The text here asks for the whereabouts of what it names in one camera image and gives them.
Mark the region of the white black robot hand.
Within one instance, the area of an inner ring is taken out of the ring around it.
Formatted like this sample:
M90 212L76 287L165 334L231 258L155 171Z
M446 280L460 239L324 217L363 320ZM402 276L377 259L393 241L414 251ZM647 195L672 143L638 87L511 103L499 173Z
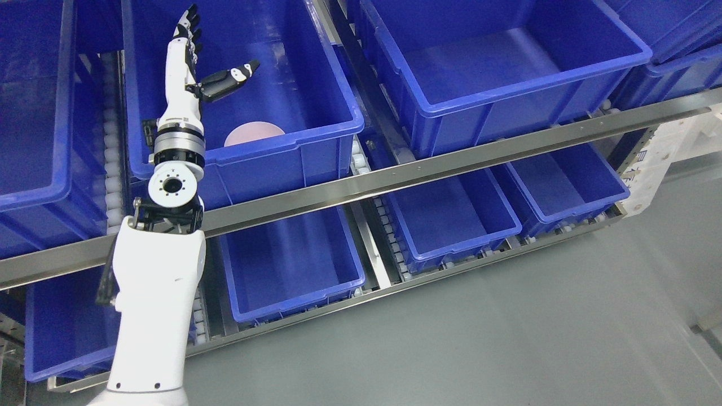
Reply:
M199 80L196 74L201 51L199 23L200 15L194 3L181 15L168 42L165 62L167 107L157 119L159 135L183 132L204 138L202 104L215 102L239 90L260 67L260 62L253 59Z

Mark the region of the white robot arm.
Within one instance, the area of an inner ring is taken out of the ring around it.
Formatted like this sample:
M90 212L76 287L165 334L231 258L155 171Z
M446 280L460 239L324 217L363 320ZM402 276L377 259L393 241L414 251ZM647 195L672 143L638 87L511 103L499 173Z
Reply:
M98 288L121 318L107 385L92 405L188 404L184 365L206 255L204 129L166 123L152 141L147 197L121 222Z

